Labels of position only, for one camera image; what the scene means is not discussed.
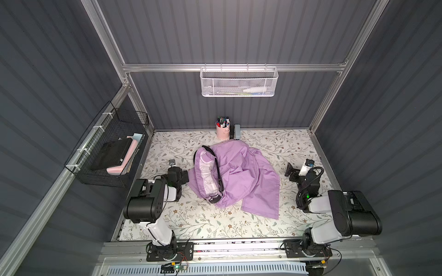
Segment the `black leather belt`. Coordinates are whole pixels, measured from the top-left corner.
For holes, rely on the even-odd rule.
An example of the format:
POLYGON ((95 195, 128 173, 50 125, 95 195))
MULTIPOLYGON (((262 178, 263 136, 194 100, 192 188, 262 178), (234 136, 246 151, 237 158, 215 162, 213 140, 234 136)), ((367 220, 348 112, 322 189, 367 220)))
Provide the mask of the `black leather belt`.
POLYGON ((218 203, 224 196, 224 184, 214 151, 208 146, 202 146, 195 152, 193 161, 199 194, 211 204, 218 203))

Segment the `purple trousers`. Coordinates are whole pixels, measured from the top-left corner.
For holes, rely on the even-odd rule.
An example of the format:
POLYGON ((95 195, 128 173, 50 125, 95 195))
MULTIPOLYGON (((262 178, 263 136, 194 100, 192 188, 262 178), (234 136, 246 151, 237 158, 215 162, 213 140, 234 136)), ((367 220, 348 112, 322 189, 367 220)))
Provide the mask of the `purple trousers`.
MULTIPOLYGON (((224 141, 209 147, 218 159, 224 184, 223 198, 213 205, 224 209, 241 202, 244 212, 277 220, 280 176, 262 152, 241 140, 224 141)), ((188 185, 203 199, 196 186, 193 168, 188 173, 188 185)))

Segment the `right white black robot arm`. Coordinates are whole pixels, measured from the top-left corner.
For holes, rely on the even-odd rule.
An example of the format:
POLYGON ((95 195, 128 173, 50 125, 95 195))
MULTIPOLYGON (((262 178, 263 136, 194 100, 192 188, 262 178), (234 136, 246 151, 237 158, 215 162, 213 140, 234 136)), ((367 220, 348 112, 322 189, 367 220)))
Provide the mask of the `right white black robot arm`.
POLYGON ((328 190, 320 195, 320 180, 325 169, 306 159, 300 169, 287 164, 285 176, 295 182, 297 208, 307 214, 331 215, 332 220, 307 228, 301 238, 285 240, 282 249, 288 258, 332 256, 330 245, 353 236, 376 236, 382 223, 374 208, 360 191, 328 190))

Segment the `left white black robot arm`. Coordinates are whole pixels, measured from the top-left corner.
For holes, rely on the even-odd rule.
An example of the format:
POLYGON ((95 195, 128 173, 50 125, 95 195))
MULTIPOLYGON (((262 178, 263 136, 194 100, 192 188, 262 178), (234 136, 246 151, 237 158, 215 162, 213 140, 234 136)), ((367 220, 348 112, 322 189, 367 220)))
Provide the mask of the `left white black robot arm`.
POLYGON ((137 179, 128 195, 123 216, 140 226, 151 239, 147 246, 147 259, 168 261, 185 255, 187 242, 178 243, 162 214, 169 203, 178 202, 183 185, 188 183, 188 172, 172 166, 166 174, 157 175, 152 181, 137 179))

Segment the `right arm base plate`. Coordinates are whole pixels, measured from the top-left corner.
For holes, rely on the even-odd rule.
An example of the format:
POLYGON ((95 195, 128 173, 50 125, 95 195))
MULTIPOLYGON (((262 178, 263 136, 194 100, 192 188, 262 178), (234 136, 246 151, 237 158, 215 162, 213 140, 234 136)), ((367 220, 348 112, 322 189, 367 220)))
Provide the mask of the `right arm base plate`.
POLYGON ((329 259, 333 256, 330 247, 302 239, 284 240, 279 249, 283 250, 288 258, 324 257, 325 259, 329 259))

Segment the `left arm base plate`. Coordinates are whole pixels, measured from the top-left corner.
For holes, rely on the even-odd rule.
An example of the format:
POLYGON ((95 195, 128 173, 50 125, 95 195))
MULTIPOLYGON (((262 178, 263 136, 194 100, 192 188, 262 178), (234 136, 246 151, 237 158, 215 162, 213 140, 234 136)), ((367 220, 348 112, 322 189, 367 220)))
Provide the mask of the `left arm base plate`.
POLYGON ((172 243, 168 246, 146 246, 147 262, 192 261, 195 244, 193 242, 172 243))

